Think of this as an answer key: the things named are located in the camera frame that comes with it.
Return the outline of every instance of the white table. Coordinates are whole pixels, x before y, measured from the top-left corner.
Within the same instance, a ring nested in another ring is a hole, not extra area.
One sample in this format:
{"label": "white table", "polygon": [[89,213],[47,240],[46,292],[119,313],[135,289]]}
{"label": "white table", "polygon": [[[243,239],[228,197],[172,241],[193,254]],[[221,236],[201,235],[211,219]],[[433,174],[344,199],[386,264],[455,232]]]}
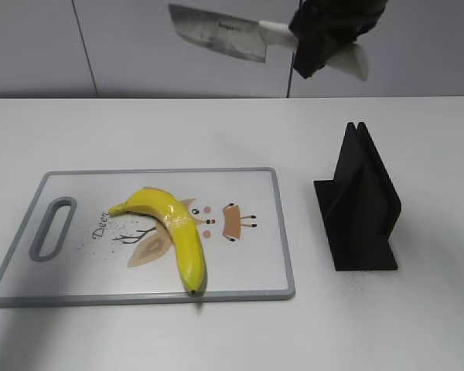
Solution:
{"label": "white table", "polygon": [[[396,272],[333,269],[312,180],[347,121],[401,197]],[[0,263],[44,172],[218,166],[277,170],[295,298],[0,309],[0,370],[464,370],[464,98],[0,100]]]}

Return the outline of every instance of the deer ear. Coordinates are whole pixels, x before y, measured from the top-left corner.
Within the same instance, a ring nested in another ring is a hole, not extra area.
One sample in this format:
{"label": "deer ear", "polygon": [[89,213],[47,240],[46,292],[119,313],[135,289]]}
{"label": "deer ear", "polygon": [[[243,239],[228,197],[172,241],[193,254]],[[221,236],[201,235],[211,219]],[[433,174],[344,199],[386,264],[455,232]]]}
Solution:
{"label": "deer ear", "polygon": [[131,259],[127,263],[128,268],[138,267],[159,259],[170,249],[172,240],[170,239],[169,233],[164,226],[160,228],[158,223],[159,222],[157,222],[156,233],[146,240],[143,240],[139,243],[138,247],[136,247]]}
{"label": "deer ear", "polygon": [[186,209],[189,208],[189,206],[191,206],[191,203],[193,203],[196,199],[183,199],[180,203],[182,203]]}

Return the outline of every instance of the knife blade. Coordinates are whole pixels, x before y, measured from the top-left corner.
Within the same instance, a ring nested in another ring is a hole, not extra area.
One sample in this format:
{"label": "knife blade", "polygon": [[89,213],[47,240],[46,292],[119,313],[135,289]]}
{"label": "knife blade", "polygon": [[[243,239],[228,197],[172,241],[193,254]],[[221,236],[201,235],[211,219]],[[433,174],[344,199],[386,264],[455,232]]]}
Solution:
{"label": "knife blade", "polygon": [[[176,33],[185,41],[243,60],[265,63],[269,45],[295,51],[298,40],[288,25],[242,19],[183,5],[169,4]],[[326,61],[327,66],[349,73],[360,80],[368,75],[364,49],[351,44]]]}
{"label": "knife blade", "polygon": [[175,4],[169,4],[169,11],[177,34],[186,41],[235,58],[266,61],[267,44],[258,22]]}

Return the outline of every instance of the cutting board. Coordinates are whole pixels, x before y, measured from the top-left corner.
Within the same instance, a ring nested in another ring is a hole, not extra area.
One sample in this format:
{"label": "cutting board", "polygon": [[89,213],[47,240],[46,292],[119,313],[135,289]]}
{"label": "cutting board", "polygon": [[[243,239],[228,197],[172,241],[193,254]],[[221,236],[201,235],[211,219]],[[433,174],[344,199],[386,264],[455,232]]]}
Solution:
{"label": "cutting board", "polygon": [[[168,233],[107,210],[143,187],[183,203],[200,233],[206,290],[189,296]],[[282,300],[295,293],[271,168],[49,172],[0,268],[0,307]]]}

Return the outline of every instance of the cutting board handle hole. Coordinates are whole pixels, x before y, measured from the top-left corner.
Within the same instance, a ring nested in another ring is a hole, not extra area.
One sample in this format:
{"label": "cutting board handle hole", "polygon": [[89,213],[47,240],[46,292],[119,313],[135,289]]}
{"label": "cutting board handle hole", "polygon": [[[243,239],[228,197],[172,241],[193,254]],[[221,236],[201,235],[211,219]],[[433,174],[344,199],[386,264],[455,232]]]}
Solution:
{"label": "cutting board handle hole", "polygon": [[34,241],[29,248],[31,259],[43,262],[53,259],[59,254],[76,206],[77,202],[72,197],[60,197],[48,205]]}

